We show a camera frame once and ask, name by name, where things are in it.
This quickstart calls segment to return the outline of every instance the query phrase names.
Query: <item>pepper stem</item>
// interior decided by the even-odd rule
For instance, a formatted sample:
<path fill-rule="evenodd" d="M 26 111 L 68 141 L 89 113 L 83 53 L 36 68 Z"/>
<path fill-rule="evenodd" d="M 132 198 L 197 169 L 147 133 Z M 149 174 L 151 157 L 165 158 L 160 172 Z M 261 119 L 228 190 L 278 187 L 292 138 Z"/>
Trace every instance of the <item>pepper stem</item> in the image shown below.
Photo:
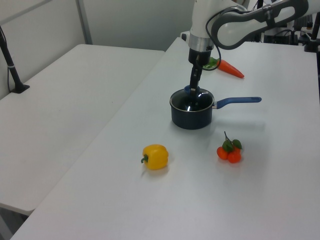
<path fill-rule="evenodd" d="M 143 164 L 144 161 L 148 162 L 148 155 L 147 154 L 145 154 L 144 158 L 141 159 L 141 163 Z"/>

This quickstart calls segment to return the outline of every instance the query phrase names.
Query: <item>orange carrot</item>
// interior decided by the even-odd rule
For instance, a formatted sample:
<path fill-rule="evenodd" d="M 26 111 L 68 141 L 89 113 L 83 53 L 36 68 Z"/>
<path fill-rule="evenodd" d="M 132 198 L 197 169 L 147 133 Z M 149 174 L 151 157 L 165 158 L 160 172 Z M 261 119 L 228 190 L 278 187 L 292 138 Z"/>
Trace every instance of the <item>orange carrot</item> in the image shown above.
<path fill-rule="evenodd" d="M 219 59 L 215 59 L 212 56 L 210 57 L 209 63 L 205 66 L 203 66 L 204 70 L 211 69 L 215 67 L 217 64 L 219 64 Z M 245 75 L 243 75 L 238 69 L 236 69 L 234 66 L 226 62 L 225 60 L 221 61 L 221 64 L 218 67 L 219 70 L 224 71 L 228 74 L 234 75 L 238 78 L 243 79 Z"/>
<path fill-rule="evenodd" d="M 238 69 L 236 69 L 231 64 L 227 63 L 225 60 L 222 59 L 220 66 L 218 67 L 219 70 L 224 71 L 228 74 L 234 75 L 238 78 L 243 79 L 245 75 L 243 75 Z"/>

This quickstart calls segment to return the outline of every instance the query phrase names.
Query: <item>saucepan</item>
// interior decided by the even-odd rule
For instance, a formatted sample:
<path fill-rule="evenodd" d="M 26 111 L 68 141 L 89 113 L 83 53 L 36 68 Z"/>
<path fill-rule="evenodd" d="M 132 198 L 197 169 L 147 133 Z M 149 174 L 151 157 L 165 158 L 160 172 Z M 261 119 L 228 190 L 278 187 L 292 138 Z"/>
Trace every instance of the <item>saucepan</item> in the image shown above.
<path fill-rule="evenodd" d="M 259 103 L 261 97 L 230 97 L 220 101 L 208 90 L 197 88 L 190 93 L 190 86 L 176 91 L 170 98 L 171 118 L 174 124 L 183 129 L 195 130 L 209 125 L 212 121 L 212 110 L 221 109 L 228 104 Z"/>

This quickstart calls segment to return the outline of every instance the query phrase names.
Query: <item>blue pot handle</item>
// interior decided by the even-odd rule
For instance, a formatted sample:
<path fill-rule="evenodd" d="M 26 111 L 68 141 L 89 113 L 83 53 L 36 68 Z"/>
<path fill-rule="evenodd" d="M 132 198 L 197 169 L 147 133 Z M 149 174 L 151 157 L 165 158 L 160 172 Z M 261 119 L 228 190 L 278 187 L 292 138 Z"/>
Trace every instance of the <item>blue pot handle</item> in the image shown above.
<path fill-rule="evenodd" d="M 245 104 L 245 103 L 259 103 L 261 102 L 261 97 L 252 96 L 252 97 L 229 97 L 222 99 L 220 101 L 214 102 L 212 108 L 220 109 L 227 104 Z"/>

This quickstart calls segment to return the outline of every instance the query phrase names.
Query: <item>pot rim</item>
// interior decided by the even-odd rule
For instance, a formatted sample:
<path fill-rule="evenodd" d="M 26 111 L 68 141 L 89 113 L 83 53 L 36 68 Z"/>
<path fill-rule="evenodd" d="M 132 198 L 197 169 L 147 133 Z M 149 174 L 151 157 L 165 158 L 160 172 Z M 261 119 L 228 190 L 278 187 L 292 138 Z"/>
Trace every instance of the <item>pot rim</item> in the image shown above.
<path fill-rule="evenodd" d="M 199 113 L 199 112 L 205 111 L 205 110 L 207 110 L 207 109 L 212 109 L 212 107 L 213 107 L 213 105 L 214 105 L 214 103 L 215 103 L 215 97 L 214 97 L 214 95 L 213 95 L 211 92 L 209 92 L 208 90 L 206 90 L 206 89 L 203 89 L 203 88 L 201 88 L 201 89 L 204 90 L 204 91 L 206 91 L 206 92 L 207 92 L 208 94 L 210 94 L 211 97 L 212 97 L 212 103 L 211 103 L 208 107 L 206 107 L 206 108 L 204 108 L 204 109 L 201 109 L 201 110 L 198 110 L 198 111 L 187 111 L 187 110 L 182 110 L 182 109 L 177 108 L 176 106 L 174 106 L 174 104 L 172 103 L 172 98 L 173 98 L 173 96 L 174 96 L 177 92 L 180 92 L 181 90 L 183 91 L 183 89 L 180 89 L 180 90 L 174 92 L 174 93 L 171 95 L 171 97 L 170 97 L 170 105 L 171 105 L 171 107 L 177 109 L 178 111 L 186 112 L 186 113 Z"/>

